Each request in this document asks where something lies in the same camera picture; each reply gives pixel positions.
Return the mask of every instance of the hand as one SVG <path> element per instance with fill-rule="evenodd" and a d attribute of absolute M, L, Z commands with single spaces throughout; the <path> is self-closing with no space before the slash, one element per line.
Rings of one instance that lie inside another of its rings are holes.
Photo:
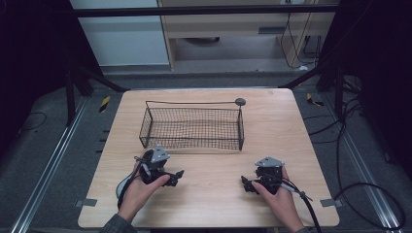
<path fill-rule="evenodd" d="M 145 184 L 140 178 L 136 178 L 124 193 L 123 202 L 121 203 L 118 215 L 130 222 L 136 214 L 146 204 L 152 194 L 164 185 L 170 179 L 169 175 L 164 175 L 152 183 Z"/>
<path fill-rule="evenodd" d="M 282 168 L 282 176 L 286 179 L 289 178 L 285 167 Z M 296 232 L 304 227 L 297 214 L 290 191 L 279 187 L 276 194 L 273 195 L 260 183 L 252 182 L 252 185 L 269 205 L 273 215 L 275 215 L 290 232 Z"/>

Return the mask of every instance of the white wall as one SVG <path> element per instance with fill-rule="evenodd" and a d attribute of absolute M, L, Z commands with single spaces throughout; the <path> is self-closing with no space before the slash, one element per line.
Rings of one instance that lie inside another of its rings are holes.
<path fill-rule="evenodd" d="M 71 0 L 74 9 L 157 7 L 155 0 Z M 168 65 L 159 17 L 85 17 L 79 21 L 100 66 Z"/>

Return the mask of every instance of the person's left hand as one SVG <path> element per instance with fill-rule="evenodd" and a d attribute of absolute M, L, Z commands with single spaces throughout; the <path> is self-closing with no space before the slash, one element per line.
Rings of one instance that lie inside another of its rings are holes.
<path fill-rule="evenodd" d="M 126 221 L 131 222 L 136 214 L 146 204 L 152 194 L 170 179 L 169 175 L 164 175 L 152 183 L 145 184 L 140 178 L 136 178 L 124 193 L 118 215 Z"/>

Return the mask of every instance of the wire mesh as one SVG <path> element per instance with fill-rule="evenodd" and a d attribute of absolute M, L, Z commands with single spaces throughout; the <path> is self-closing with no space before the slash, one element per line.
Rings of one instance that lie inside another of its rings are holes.
<path fill-rule="evenodd" d="M 140 131 L 144 148 L 218 148 L 241 150 L 242 110 L 206 108 L 146 109 Z"/>

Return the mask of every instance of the gray carpet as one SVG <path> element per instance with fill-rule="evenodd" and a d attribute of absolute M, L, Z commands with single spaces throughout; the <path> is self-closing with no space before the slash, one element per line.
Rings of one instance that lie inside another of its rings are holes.
<path fill-rule="evenodd" d="M 273 87 L 287 83 L 300 73 L 224 73 L 224 74 L 183 74 L 183 75 L 146 75 L 138 77 L 112 77 L 115 83 L 124 87 L 139 88 L 190 88 L 190 87 L 240 87 L 240 86 L 268 86 Z M 305 119 L 308 132 L 314 132 L 333 122 L 327 107 L 319 107 L 306 101 L 306 93 L 312 92 L 315 98 L 321 101 L 321 95 L 314 91 L 313 85 L 308 82 L 294 91 L 296 102 L 302 117 Z M 121 93 L 92 82 L 95 87 L 93 96 L 88 98 L 86 112 L 80 125 L 64 154 L 51 185 L 41 203 L 30 228 L 35 231 L 62 231 L 83 230 L 77 219 L 80 208 L 75 202 L 86 197 L 95 168 L 99 161 L 100 152 L 107 137 L 107 132 L 113 122 Z M 98 113 L 102 99 L 111 96 L 111 101 L 105 113 Z M 46 121 L 39 127 L 21 132 L 15 139 L 9 155 L 13 159 L 7 167 L 2 168 L 0 178 L 0 228 L 7 232 L 21 212 L 29 198 L 36 182 L 39 180 L 54 147 L 56 146 L 66 123 L 66 106 L 64 89 L 57 90 L 40 98 L 33 112 L 41 112 L 47 116 Z M 42 122 L 42 115 L 30 116 L 27 127 L 36 126 Z M 401 203 L 408 216 L 412 214 L 410 196 L 412 194 L 411 181 L 405 176 L 397 164 L 385 162 L 383 152 L 374 137 L 368 123 L 355 112 L 348 118 L 348 131 L 357 142 L 362 158 L 372 171 L 378 184 L 389 190 Z M 337 127 L 311 137 L 313 142 L 323 142 L 335 139 Z M 336 175 L 336 143 L 314 144 L 316 155 L 319 158 L 322 170 L 326 177 L 330 192 L 338 192 Z M 358 182 L 360 179 L 348 156 L 347 149 L 340 148 L 340 169 L 342 182 L 345 185 Z M 373 206 L 368 201 L 364 188 L 355 188 L 347 193 L 350 202 L 358 207 L 362 213 L 377 223 L 379 218 Z M 356 216 L 347 205 L 337 209 L 340 223 L 336 227 L 325 228 L 325 232 L 383 232 Z M 241 229 L 243 232 L 260 232 L 260 229 Z M 412 223 L 407 219 L 404 232 L 412 232 Z"/>

